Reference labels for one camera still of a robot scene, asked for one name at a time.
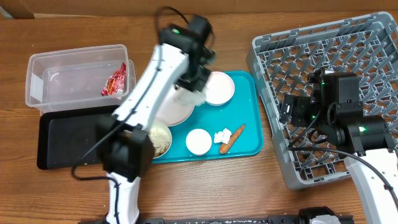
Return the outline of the clear plastic bin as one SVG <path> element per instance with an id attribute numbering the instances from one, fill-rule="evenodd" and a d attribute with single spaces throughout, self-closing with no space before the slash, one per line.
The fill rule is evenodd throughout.
<path id="1" fill-rule="evenodd" d="M 126 66 L 124 89 L 101 92 L 113 73 Z M 122 44 L 33 54 L 25 80 L 25 103 L 41 114 L 120 105 L 136 85 L 134 63 Z"/>

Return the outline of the grey dishwasher rack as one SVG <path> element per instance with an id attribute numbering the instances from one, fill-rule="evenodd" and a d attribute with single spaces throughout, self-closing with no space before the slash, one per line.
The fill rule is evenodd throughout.
<path id="1" fill-rule="evenodd" d="M 285 94 L 309 96 L 309 73 L 322 67 L 360 77 L 364 114 L 382 116 L 397 134 L 397 23 L 387 12 L 261 35 L 246 58 L 265 107 L 285 184 L 292 190 L 349 177 L 330 152 L 287 150 L 300 128 L 279 122 Z"/>

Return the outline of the red snack wrapper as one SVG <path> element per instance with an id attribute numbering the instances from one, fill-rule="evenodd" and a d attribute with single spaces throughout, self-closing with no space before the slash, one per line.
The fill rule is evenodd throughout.
<path id="1" fill-rule="evenodd" d="M 127 66 L 122 63 L 118 70 L 116 70 L 106 81 L 102 96 L 120 95 L 125 91 L 126 84 L 126 70 Z"/>

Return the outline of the orange carrot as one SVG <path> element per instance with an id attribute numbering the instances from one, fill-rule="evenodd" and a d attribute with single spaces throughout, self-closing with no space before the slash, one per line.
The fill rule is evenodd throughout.
<path id="1" fill-rule="evenodd" d="M 244 131 L 246 125 L 243 124 L 240 128 L 238 128 L 231 136 L 230 139 L 227 143 L 223 143 L 220 148 L 219 148 L 219 153 L 220 154 L 226 154 L 233 146 L 233 144 L 236 142 L 236 140 L 240 137 L 242 132 Z"/>

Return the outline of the bowl of food scraps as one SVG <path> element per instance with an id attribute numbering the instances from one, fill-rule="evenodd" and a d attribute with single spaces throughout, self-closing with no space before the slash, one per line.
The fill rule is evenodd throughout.
<path id="1" fill-rule="evenodd" d="M 154 159 L 163 156 L 172 145 L 172 133 L 169 127 L 160 121 L 154 121 L 149 137 L 155 149 Z"/>

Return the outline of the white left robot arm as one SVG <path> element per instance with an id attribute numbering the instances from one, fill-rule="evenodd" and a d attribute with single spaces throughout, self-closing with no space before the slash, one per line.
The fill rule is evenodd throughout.
<path id="1" fill-rule="evenodd" d="M 212 34 L 209 22 L 160 30 L 159 43 L 131 94 L 110 117 L 100 119 L 96 150 L 109 182 L 106 223 L 135 223 L 139 218 L 139 185 L 155 153 L 149 132 L 169 90 L 180 88 L 181 104 L 204 103 L 210 76 L 206 65 L 215 56 L 205 43 Z"/>

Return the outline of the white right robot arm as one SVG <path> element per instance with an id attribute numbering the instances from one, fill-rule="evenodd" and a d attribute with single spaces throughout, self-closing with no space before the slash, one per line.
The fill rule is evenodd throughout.
<path id="1" fill-rule="evenodd" d="M 281 123 L 303 131 L 290 151 L 339 155 L 359 193 L 368 223 L 397 223 L 397 154 L 386 120 L 366 116 L 359 97 L 359 77 L 352 72 L 319 69 L 308 76 L 310 96 L 286 94 Z"/>

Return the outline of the white paper cup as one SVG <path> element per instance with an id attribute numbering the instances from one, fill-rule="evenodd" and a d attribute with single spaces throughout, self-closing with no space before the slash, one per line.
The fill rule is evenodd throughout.
<path id="1" fill-rule="evenodd" d="M 204 129 L 193 129 L 186 136 L 187 149 L 196 156 L 206 154 L 212 145 L 210 134 Z"/>

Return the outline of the large white napkin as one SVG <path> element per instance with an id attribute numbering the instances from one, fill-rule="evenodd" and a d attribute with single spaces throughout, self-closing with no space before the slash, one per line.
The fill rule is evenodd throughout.
<path id="1" fill-rule="evenodd" d="M 179 88 L 175 95 L 175 101 L 182 105 L 194 105 L 200 106 L 205 103 L 206 100 L 206 89 L 202 91 L 189 91 L 185 88 Z"/>

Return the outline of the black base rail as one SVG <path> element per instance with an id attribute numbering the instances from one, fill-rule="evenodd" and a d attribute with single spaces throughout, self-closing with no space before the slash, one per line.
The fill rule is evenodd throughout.
<path id="1" fill-rule="evenodd" d="M 269 215 L 264 218 L 208 218 L 168 220 L 163 218 L 138 218 L 138 224 L 354 224 L 352 215 L 337 215 L 330 208 L 310 207 L 300 209 L 297 215 Z"/>

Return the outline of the black tray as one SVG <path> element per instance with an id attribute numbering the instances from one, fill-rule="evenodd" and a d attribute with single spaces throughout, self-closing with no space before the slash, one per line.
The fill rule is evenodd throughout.
<path id="1" fill-rule="evenodd" d="M 73 166 L 95 144 L 96 123 L 116 105 L 45 113 L 39 121 L 37 167 L 42 170 Z"/>

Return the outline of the teal plastic tray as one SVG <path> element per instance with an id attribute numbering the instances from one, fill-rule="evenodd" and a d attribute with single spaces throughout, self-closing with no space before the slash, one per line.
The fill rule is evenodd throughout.
<path id="1" fill-rule="evenodd" d="M 208 103 L 197 106 L 185 121 L 170 127 L 171 147 L 165 155 L 153 159 L 154 164 L 254 156 L 261 151 L 264 137 L 253 77 L 248 72 L 239 70 L 228 71 L 226 74 L 235 84 L 232 99 L 221 106 L 211 106 Z M 219 153 L 217 144 L 213 144 L 202 156 L 194 155 L 186 146 L 186 137 L 193 129 L 204 129 L 213 136 L 224 128 L 235 132 L 242 125 L 245 125 L 245 129 L 226 154 Z"/>

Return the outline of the large pink plate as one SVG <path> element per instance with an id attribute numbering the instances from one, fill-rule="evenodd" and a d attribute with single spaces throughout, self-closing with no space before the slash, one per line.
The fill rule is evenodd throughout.
<path id="1" fill-rule="evenodd" d="M 177 93 L 175 87 L 171 86 L 155 116 L 156 120 L 167 126 L 176 126 L 184 122 L 195 108 L 194 105 L 183 105 L 177 101 Z"/>

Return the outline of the small white tissue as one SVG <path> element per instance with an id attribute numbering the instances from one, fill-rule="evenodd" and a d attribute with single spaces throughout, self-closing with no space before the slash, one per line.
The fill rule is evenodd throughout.
<path id="1" fill-rule="evenodd" d="M 218 131 L 217 133 L 215 133 L 213 142 L 215 144 L 227 144 L 227 143 L 229 143 L 231 136 L 232 136 L 232 132 L 229 129 L 224 128 L 224 130 Z"/>

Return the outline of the pink bowl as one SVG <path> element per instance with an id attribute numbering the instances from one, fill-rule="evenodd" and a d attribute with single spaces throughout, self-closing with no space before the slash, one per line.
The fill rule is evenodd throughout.
<path id="1" fill-rule="evenodd" d="M 213 106 L 221 106 L 232 99 L 235 85 L 232 78 L 223 72 L 211 72 L 206 83 L 206 102 Z"/>

